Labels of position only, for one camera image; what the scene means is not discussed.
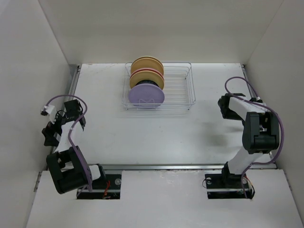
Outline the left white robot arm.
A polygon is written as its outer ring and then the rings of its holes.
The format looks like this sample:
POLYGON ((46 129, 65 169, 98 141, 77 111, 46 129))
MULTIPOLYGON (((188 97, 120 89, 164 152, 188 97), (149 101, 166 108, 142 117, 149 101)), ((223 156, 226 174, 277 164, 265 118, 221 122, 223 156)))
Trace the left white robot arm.
POLYGON ((109 186, 105 171, 100 164, 89 165, 78 143, 84 132, 86 109, 76 99, 64 103, 63 110, 47 104, 41 110, 42 116, 48 116, 49 122, 42 129, 44 146, 55 150, 46 157, 47 167, 55 188, 59 194, 86 188, 109 186))

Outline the brown yellow patterned plate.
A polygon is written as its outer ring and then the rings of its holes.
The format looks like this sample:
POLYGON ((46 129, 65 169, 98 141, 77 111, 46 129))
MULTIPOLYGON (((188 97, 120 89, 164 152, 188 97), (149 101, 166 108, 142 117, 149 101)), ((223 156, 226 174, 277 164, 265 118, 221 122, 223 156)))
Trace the brown yellow patterned plate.
POLYGON ((148 85, 154 85, 154 86, 160 88, 156 82, 151 81, 151 80, 143 80, 143 81, 141 81, 141 83, 142 84, 148 84, 148 85))

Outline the blue patterned ceramic plate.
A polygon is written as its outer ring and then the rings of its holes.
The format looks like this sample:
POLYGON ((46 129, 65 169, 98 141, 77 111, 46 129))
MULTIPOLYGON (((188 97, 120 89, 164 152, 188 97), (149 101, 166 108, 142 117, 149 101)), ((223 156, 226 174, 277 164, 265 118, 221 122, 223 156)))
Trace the blue patterned ceramic plate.
POLYGON ((151 81, 151 80, 142 80, 142 81, 138 82, 136 85, 140 85, 140 84, 150 84, 150 85, 158 86, 158 84, 156 82, 151 81))

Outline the lavender plastic plate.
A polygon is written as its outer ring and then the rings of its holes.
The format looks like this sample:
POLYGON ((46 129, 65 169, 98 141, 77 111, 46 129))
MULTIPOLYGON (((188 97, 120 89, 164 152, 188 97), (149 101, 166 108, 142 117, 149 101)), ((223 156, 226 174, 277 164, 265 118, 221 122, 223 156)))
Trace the lavender plastic plate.
POLYGON ((165 100, 164 92, 152 84, 140 84, 133 87, 128 94, 128 99, 134 105, 156 105, 165 100))

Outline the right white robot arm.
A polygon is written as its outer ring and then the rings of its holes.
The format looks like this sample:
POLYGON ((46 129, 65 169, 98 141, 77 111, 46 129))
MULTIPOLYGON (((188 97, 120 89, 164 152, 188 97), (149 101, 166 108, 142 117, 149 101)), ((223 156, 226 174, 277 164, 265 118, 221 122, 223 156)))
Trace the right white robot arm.
POLYGON ((231 187, 241 181, 242 173, 263 154, 268 154, 279 147, 278 118, 265 108, 259 98, 245 102, 244 94, 221 96, 218 106, 222 117, 238 120, 243 124, 242 146, 237 154, 222 168, 220 182, 231 187))

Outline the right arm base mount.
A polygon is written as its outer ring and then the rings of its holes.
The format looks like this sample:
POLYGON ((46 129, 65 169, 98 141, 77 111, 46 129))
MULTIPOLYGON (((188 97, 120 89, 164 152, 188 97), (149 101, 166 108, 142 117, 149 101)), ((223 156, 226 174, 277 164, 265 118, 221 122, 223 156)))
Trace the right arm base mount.
POLYGON ((253 199, 255 196, 255 188, 247 178, 244 176, 235 179, 223 180, 220 173, 206 173, 205 179, 202 183, 203 187, 207 189, 207 197, 209 200, 219 199, 253 199))

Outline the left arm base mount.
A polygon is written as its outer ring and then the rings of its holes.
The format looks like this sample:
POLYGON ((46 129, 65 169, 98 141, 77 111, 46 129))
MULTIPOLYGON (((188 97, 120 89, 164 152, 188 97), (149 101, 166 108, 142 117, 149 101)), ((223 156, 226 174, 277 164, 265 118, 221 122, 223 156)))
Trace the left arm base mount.
POLYGON ((77 200, 119 200, 121 196, 122 174, 107 174, 106 180, 93 181, 90 192, 87 189, 78 189, 77 200))

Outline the cream white plastic plate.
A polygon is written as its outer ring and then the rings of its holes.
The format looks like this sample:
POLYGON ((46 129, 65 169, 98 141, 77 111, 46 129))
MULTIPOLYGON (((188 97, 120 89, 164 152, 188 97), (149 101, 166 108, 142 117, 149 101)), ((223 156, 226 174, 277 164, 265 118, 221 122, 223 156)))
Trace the cream white plastic plate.
POLYGON ((163 67, 162 62, 155 57, 143 56, 143 57, 137 58, 131 64, 130 72, 133 73, 136 70, 141 69, 141 68, 152 68, 152 69, 159 71, 162 75, 164 74, 164 67, 163 67))

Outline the yellow plastic plate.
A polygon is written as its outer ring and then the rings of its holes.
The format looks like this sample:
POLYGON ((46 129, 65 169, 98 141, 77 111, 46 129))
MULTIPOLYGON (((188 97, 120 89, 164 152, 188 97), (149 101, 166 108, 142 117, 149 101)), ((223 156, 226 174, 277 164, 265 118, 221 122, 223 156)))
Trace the yellow plastic plate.
POLYGON ((151 71, 143 71, 143 72, 139 72, 135 75, 133 75, 130 79, 129 79, 129 85, 130 88, 133 88, 136 86, 136 84, 142 80, 151 80, 154 81, 158 84, 158 86, 160 87, 160 89, 164 88, 164 78, 159 76, 158 74, 151 72, 151 71))

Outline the pink plastic plate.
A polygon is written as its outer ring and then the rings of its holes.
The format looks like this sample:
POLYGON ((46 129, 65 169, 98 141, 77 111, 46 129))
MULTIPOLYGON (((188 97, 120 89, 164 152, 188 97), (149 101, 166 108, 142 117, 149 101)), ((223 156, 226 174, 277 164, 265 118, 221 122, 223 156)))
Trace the pink plastic plate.
POLYGON ((131 73, 130 78, 131 78, 133 75, 135 75, 135 74, 137 74, 137 73, 139 73, 139 72, 143 72, 143 71, 151 71, 151 72, 154 72, 154 73, 158 74, 159 76, 163 77, 163 74, 162 74, 160 71, 158 71, 158 70, 156 70, 156 69, 153 69, 153 68, 144 67, 144 68, 137 69, 137 70, 135 70, 133 73, 131 73))

